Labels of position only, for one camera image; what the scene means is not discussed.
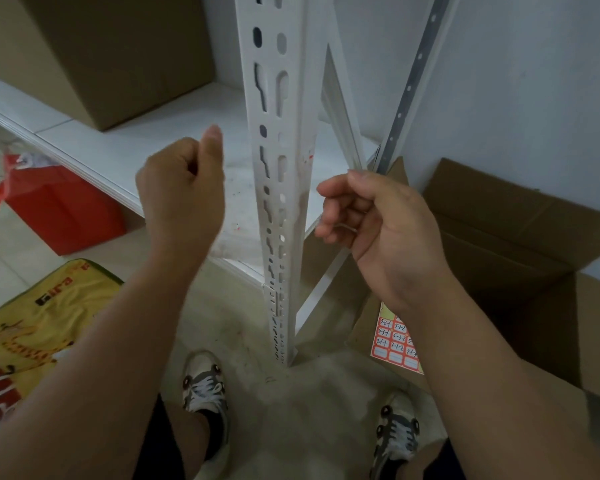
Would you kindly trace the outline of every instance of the tiled floor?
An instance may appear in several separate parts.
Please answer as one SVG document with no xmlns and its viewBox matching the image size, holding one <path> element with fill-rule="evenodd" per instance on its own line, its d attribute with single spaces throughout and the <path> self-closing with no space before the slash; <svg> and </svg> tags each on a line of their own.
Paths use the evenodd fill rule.
<svg viewBox="0 0 600 480">
<path fill-rule="evenodd" d="M 9 138 L 0 133 L 0 141 Z M 137 224 L 138 218 L 131 220 Z M 126 279 L 147 249 L 140 227 L 79 256 Z M 0 207 L 0 305 L 65 259 L 10 208 Z M 303 329 L 294 366 L 280 367 L 271 359 L 261 297 L 259 290 L 206 263 L 184 307 L 163 394 L 177 398 L 190 350 L 210 349 L 223 363 L 235 422 L 229 478 L 368 478 L 377 412 L 383 397 L 406 383 L 344 346 L 354 312 L 341 310 L 329 293 Z M 416 388 L 410 393 L 422 444 L 444 436 L 431 396 Z"/>
</svg>

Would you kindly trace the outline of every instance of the closed cardboard box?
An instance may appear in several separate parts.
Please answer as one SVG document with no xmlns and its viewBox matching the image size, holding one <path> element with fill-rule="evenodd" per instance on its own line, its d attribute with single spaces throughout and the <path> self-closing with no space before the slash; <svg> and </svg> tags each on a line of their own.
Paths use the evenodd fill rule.
<svg viewBox="0 0 600 480">
<path fill-rule="evenodd" d="M 0 0 L 0 79 L 94 128 L 213 77 L 200 0 Z"/>
<path fill-rule="evenodd" d="M 401 172 L 392 169 L 390 177 L 406 183 Z M 448 159 L 423 195 L 465 290 L 530 363 L 528 370 L 549 372 L 531 375 L 551 389 L 571 385 L 574 391 L 564 395 L 575 403 L 581 390 L 600 396 L 600 281 L 579 273 L 600 256 L 600 212 Z M 367 298 L 347 341 L 368 356 L 380 304 Z M 373 360 L 429 390 L 426 364 L 423 375 Z"/>
</svg>

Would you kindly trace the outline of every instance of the person's left hand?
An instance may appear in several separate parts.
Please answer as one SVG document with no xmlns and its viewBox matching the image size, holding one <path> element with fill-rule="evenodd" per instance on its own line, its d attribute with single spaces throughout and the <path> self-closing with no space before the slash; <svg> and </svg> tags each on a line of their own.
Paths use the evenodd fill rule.
<svg viewBox="0 0 600 480">
<path fill-rule="evenodd" d="M 136 174 L 152 255 L 204 258 L 224 221 L 222 132 L 182 138 L 147 158 Z"/>
</svg>

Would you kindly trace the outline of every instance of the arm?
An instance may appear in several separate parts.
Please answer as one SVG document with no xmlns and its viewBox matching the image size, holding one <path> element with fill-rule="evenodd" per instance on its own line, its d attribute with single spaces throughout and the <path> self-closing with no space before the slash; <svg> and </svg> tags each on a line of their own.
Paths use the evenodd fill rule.
<svg viewBox="0 0 600 480">
<path fill-rule="evenodd" d="M 449 270 L 424 199 L 368 172 L 318 191 L 326 199 L 316 236 L 350 247 L 371 289 L 406 323 L 467 478 L 600 479 L 599 450 L 537 391 Z"/>
<path fill-rule="evenodd" d="M 221 138 L 212 127 L 179 140 L 138 173 L 150 257 L 0 427 L 0 478 L 131 478 L 184 298 L 222 225 Z"/>
</svg>

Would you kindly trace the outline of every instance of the black shorts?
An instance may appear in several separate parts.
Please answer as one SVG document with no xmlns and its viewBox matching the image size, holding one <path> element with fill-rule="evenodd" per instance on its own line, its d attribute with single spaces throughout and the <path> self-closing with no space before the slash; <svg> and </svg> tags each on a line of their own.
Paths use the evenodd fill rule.
<svg viewBox="0 0 600 480">
<path fill-rule="evenodd" d="M 154 478 L 187 480 L 180 448 L 176 443 L 160 395 L 153 407 L 134 473 L 134 480 Z M 464 480 L 464 473 L 448 439 L 438 457 L 425 469 L 423 478 L 424 480 Z"/>
</svg>

